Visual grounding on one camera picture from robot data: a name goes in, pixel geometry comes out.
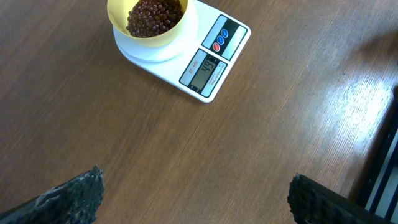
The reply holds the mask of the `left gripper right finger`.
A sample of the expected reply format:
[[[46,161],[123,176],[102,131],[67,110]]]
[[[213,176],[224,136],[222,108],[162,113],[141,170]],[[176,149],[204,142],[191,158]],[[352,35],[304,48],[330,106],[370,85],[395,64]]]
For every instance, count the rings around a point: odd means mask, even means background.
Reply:
[[[295,174],[287,203],[298,224],[392,224],[302,174]]]

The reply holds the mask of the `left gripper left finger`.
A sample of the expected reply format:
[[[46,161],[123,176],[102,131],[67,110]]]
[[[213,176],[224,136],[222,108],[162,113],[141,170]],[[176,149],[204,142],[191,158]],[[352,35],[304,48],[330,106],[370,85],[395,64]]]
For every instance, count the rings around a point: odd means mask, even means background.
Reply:
[[[97,166],[1,214],[4,224],[92,224],[104,198]]]

